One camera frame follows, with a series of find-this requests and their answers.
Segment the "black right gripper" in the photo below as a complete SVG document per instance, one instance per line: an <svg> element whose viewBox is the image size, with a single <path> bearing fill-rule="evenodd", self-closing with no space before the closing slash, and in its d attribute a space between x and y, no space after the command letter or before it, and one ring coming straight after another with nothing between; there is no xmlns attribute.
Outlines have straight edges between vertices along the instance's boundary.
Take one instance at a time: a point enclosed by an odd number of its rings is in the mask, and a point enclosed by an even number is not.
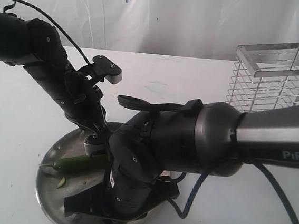
<svg viewBox="0 0 299 224"><path fill-rule="evenodd" d="M64 198L64 211L102 215L105 219L133 221L167 199L180 195L177 183L162 176L161 168L112 164L102 183Z"/></svg>

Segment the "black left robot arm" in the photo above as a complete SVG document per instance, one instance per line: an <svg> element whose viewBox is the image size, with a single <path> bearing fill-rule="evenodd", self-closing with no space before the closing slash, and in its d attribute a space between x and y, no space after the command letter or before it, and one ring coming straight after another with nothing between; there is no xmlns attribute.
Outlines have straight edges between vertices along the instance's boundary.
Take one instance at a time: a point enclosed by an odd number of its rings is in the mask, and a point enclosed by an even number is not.
<svg viewBox="0 0 299 224"><path fill-rule="evenodd" d="M121 70L106 57L95 56L92 63L76 70L55 27L43 20L24 21L0 13L0 61L22 66L69 121L104 138L109 136L101 105L103 93L97 83L110 81Z"/></svg>

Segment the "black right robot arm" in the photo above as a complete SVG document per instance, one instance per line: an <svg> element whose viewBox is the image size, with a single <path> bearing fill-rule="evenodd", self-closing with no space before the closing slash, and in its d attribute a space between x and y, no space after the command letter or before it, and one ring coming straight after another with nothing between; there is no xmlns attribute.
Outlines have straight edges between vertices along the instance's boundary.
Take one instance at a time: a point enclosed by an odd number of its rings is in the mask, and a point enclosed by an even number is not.
<svg viewBox="0 0 299 224"><path fill-rule="evenodd" d="M110 162L102 184L64 200L66 215L131 221L179 196L165 170L197 173L185 217L206 177L230 177L244 163L299 168L299 106L239 112L227 103L150 104L120 95L136 115L107 137Z"/></svg>

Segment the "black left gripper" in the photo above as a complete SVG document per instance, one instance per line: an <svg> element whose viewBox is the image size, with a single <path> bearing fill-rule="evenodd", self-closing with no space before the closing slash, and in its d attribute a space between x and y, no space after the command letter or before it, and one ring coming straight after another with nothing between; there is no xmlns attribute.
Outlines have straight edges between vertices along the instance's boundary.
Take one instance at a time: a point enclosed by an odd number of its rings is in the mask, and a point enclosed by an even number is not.
<svg viewBox="0 0 299 224"><path fill-rule="evenodd" d="M103 93L83 73L69 62L61 69L42 61L23 68L64 111L69 121L84 130L93 130L95 139L108 139L110 131L101 105Z"/></svg>

